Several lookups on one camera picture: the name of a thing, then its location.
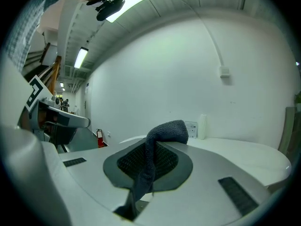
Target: white cable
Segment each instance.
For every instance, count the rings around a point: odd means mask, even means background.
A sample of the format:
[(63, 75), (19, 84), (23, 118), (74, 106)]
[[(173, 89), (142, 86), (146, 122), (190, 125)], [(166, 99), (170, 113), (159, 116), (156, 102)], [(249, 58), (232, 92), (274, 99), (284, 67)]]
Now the white cable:
[(216, 54), (217, 54), (217, 56), (218, 56), (218, 58), (219, 58), (220, 65), (221, 65), (221, 66), (224, 66), (224, 65), (223, 65), (223, 62), (222, 62), (222, 56), (221, 56), (220, 50), (219, 50), (219, 48), (218, 48), (218, 46), (217, 46), (217, 43), (215, 42), (215, 40), (214, 40), (214, 38), (213, 38), (211, 32), (210, 32), (209, 29), (207, 28), (205, 22), (202, 20), (202, 18), (199, 16), (199, 14), (193, 9), (192, 6), (190, 6), (189, 4), (187, 4), (187, 3), (186, 3), (185, 1), (183, 1), (183, 0), (180, 0), (180, 1), (182, 1), (184, 4), (186, 4), (186, 5), (187, 5), (187, 6), (188, 6), (188, 7), (189, 7), (189, 8), (190, 8), (197, 16), (198, 16), (198, 18), (200, 19), (200, 21), (202, 22), (202, 24), (203, 24), (204, 27), (206, 28), (207, 33), (209, 34), (209, 37), (210, 37), (210, 39), (211, 39), (211, 41), (212, 41), (212, 43), (213, 43), (213, 46), (214, 46), (214, 48), (215, 48)]

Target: red fire extinguisher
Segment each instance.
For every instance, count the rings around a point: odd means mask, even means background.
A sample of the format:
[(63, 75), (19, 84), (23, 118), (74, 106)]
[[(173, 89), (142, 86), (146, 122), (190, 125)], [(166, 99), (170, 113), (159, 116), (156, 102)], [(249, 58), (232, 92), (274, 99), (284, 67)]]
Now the red fire extinguisher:
[(98, 142), (98, 148), (104, 147), (103, 143), (103, 131), (100, 129), (97, 129), (97, 142)]

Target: gray towel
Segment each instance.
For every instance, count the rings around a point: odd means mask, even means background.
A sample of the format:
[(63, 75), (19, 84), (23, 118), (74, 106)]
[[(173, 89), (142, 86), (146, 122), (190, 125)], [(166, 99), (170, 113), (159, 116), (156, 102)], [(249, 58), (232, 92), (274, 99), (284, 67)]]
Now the gray towel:
[(146, 137), (145, 142), (145, 167), (134, 182), (133, 195), (134, 201), (140, 200), (143, 195), (151, 191), (152, 183), (155, 178), (156, 167), (154, 164), (156, 141), (175, 141), (187, 144), (188, 132), (184, 121), (177, 120), (164, 123), (152, 129)]

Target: plaid shirt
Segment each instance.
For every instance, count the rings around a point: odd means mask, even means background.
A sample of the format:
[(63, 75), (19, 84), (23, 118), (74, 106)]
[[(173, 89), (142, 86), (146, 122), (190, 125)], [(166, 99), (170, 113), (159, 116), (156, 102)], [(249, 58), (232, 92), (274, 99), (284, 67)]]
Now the plaid shirt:
[(34, 32), (46, 9), (59, 0), (30, 0), (23, 8), (4, 44), (4, 51), (21, 72)]

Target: small white box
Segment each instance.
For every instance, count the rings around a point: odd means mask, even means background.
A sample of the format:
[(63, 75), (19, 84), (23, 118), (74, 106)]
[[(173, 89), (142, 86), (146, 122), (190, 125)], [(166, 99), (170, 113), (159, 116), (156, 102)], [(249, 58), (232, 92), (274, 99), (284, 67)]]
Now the small white box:
[(228, 67), (225, 66), (220, 66), (220, 77), (230, 77), (230, 69)]

